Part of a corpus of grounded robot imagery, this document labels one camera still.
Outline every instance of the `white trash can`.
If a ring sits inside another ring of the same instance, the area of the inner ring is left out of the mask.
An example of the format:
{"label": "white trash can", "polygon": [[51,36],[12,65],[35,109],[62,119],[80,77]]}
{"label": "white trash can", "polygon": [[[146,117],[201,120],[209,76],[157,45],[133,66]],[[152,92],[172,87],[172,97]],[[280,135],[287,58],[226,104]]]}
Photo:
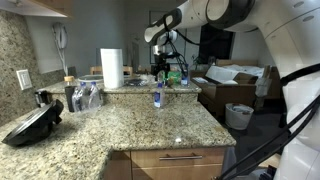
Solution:
{"label": "white trash can", "polygon": [[226,104],[226,124],[236,130],[244,130],[247,128],[253,109],[243,104]]}

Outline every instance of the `kitchen counter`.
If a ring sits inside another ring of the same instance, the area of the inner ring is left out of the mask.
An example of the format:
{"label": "kitchen counter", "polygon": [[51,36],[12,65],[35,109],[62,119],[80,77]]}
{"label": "kitchen counter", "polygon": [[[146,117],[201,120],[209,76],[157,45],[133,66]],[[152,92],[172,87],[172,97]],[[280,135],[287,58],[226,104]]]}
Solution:
{"label": "kitchen counter", "polygon": [[[52,94],[64,94],[64,82],[56,83],[46,88],[44,90]],[[154,93],[157,89],[157,83],[146,85],[146,86],[123,86],[115,89],[105,88],[103,83],[98,84],[98,87],[102,89],[104,93],[112,94],[150,94]],[[173,85],[171,88],[165,88],[166,93],[200,93],[201,88],[199,88],[194,83],[190,82],[189,86]]]}
{"label": "kitchen counter", "polygon": [[[200,103],[163,109],[107,104],[87,113],[66,109],[47,139],[23,148],[0,144],[0,179],[100,179],[112,151],[236,144]],[[0,127],[0,138],[27,116]]]}

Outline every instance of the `light switch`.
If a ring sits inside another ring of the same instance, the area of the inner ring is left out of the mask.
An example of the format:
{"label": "light switch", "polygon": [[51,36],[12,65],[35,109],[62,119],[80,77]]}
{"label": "light switch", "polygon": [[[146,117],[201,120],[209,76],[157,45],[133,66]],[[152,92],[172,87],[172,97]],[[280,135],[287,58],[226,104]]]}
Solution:
{"label": "light switch", "polygon": [[32,88],[29,71],[27,69],[17,71],[17,76],[19,79],[21,90]]}

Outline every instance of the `backsplash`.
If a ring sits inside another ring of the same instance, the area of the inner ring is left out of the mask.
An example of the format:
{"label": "backsplash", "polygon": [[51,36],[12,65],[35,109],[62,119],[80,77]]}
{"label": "backsplash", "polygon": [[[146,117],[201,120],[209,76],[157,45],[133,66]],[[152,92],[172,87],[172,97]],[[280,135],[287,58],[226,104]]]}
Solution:
{"label": "backsplash", "polygon": [[[33,88],[21,91],[17,70],[28,69]],[[39,74],[23,16],[0,10],[0,126],[35,109],[34,91],[63,80],[62,70]]]}

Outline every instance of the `paper towel roll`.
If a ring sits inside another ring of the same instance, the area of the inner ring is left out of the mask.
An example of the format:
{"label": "paper towel roll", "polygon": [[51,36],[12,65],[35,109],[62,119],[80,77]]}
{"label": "paper towel roll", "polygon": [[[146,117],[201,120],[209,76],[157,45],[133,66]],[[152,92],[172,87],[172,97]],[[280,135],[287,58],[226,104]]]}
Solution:
{"label": "paper towel roll", "polygon": [[123,86],[122,49],[100,49],[103,81],[106,88]]}

